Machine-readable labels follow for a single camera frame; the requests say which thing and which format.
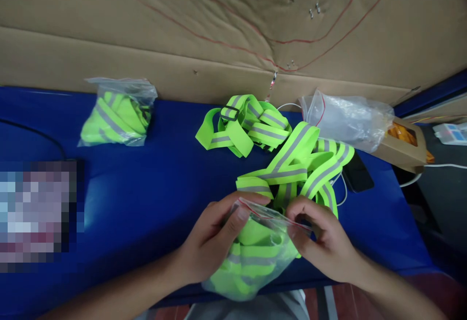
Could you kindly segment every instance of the hand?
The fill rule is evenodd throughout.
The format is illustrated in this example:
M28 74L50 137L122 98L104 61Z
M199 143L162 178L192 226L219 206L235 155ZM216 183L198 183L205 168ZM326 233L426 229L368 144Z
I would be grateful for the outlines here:
M298 252L319 271L330 279L351 284L362 277L365 261L329 208L299 196L288 206L286 215L293 221L305 218L312 223L316 242L296 227L289 229L289 235Z
M211 202L174 254L176 273L184 284L207 280L227 257L232 243L250 217L249 210L239 207L223 224L225 216L240 197L261 205L270 201L263 195L236 191L219 202Z

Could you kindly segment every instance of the cardboard box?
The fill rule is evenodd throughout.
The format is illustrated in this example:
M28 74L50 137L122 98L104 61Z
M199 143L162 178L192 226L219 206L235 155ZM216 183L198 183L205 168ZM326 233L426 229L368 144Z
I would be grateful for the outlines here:
M465 32L467 0L1 0L0 84L147 78L166 100L279 106L320 88L395 105L467 67Z
M408 172L422 173L427 164L427 145L422 129L398 117L394 118L394 123L406 127L417 139L417 146L388 134L372 155Z

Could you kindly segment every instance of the smartphone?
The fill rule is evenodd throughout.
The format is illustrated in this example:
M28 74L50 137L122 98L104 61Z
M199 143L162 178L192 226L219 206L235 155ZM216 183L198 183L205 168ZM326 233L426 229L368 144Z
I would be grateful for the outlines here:
M350 162L342 169L342 176L347 186L355 193L369 190L375 186L357 151L355 151Z

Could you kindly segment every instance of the blue tablecloth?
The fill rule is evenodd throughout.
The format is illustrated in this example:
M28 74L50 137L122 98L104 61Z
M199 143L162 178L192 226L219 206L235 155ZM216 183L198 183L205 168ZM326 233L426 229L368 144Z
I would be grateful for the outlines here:
M95 95L0 87L0 118L39 129L59 140L69 158L85 161L84 231L69 253L35 272L0 274L0 316L38 314L79 292L178 247L206 204L235 190L237 176L265 168L273 154L255 147L246 159L227 148L206 151L195 139L212 108L156 101L144 147L105 144L76 147ZM284 112L292 125L299 113ZM58 160L58 150L37 134L0 123L0 160ZM375 182L349 192L339 217L352 242L401 274L434 270L391 166L360 153ZM343 185L335 185L337 200ZM331 284L305 259L295 260L262 292ZM216 299L199 285L185 287L160 305Z

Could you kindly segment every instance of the orange item in box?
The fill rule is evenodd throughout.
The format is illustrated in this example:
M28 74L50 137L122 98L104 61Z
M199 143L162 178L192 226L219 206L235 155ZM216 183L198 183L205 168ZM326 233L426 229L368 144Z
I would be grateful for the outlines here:
M397 139L403 140L413 146L418 146L417 138L412 134L413 132L412 130L407 129L403 125L400 125L397 123L393 123L393 126L394 126L393 128L388 130L389 135ZM427 150L427 163L434 163L434 156L428 150Z

